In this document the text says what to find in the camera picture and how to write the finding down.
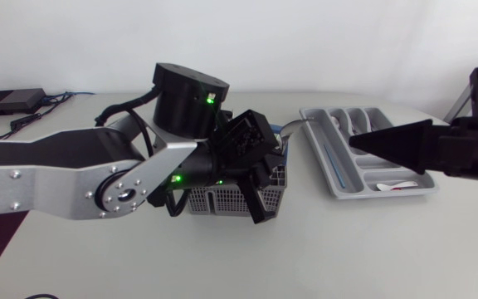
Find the black router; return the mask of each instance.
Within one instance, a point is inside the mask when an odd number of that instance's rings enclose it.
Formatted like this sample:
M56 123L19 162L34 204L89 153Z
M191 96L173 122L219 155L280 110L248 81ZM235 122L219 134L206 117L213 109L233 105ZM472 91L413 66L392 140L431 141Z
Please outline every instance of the black router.
M42 88L0 91L0 115L33 114L41 107L44 96Z

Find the gray cutlery tray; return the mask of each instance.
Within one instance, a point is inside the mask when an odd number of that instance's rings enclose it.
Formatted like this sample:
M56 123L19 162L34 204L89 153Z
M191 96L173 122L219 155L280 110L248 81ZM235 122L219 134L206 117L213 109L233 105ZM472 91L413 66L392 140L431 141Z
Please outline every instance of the gray cutlery tray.
M331 193L337 199L365 199L431 194L438 186L429 173L417 174L348 145L349 137L393 126L377 107L301 108L305 132L313 146ZM331 119L339 120L340 129ZM379 191L376 184L415 181L417 187Z

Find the white spoon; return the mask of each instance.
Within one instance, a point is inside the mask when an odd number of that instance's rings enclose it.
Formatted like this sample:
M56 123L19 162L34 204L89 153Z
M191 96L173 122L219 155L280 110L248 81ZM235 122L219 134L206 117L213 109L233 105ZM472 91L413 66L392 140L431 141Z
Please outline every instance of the white spoon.
M414 181L401 182L394 185L387 184L377 184L379 191L391 191L394 189L406 188L406 187L417 187L418 183Z

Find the black cable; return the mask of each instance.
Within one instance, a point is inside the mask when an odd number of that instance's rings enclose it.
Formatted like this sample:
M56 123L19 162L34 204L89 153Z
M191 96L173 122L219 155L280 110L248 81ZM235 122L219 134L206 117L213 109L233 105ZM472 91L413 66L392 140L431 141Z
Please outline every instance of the black cable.
M141 134L143 134L143 139L145 140L145 145L147 146L147 153L149 154L149 158L154 154L153 152L153 145L150 142L149 132L147 131L147 125L145 121L132 109L127 109L127 112L134 118L136 123L138 124L139 130L141 130Z
M79 95L79 94L91 94L91 93L89 93L89 92L86 92L86 93L83 93L83 92L65 92L63 94L56 95L56 96L46 96L46 98L45 98L46 101L43 102L43 105L46 105L46 103L48 103L47 105L52 105L51 108L49 108L45 112L42 112L42 113L39 113L39 114L29 115L29 116L23 117L22 119L20 119L20 120L23 120L23 122L20 122L19 120L17 120L18 124L13 126L13 127L12 127L12 122L11 122L10 132L7 132L6 134L0 135L0 140L8 139L10 136L16 134L21 129L25 128L26 126L32 124L33 122L35 122L37 120L40 120L45 115L50 114L56 107L58 107L62 103L65 103L66 101L68 101L74 95ZM56 100L55 102L51 102L51 100L53 100L53 99L55 100L56 98L58 98L60 96L62 97L60 100Z
M128 109L134 109L137 108L141 105L147 104L153 99L157 98L160 94L161 90L158 89L158 87L153 87L148 93L145 95L134 99L134 100L129 100L125 103L121 104L116 104L116 105L111 105L106 107L106 109L103 110L103 113L101 113L99 116L95 118L95 126L103 126L105 125L106 121L108 120L109 117L111 117L114 114L127 111Z
M50 295L50 294L38 294L38 295L32 295L32 296L29 296L25 299L58 299L58 297L55 297L53 295Z
M171 217L177 217L182 213L183 208L186 206L186 203L188 203L189 194L191 194L191 189L185 189L178 203L174 203L173 191L167 192L167 196L165 197L165 206L167 207Z

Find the screw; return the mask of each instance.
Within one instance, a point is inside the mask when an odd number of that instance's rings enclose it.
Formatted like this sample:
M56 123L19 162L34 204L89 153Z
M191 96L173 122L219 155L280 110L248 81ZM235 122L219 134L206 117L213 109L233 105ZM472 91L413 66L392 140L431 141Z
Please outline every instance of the screw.
M18 209L20 209L20 206L21 206L20 203L13 203L13 204L10 205L10 209L12 211L17 211Z
M13 170L10 172L10 177L13 179L19 179L22 177L22 173L19 170Z

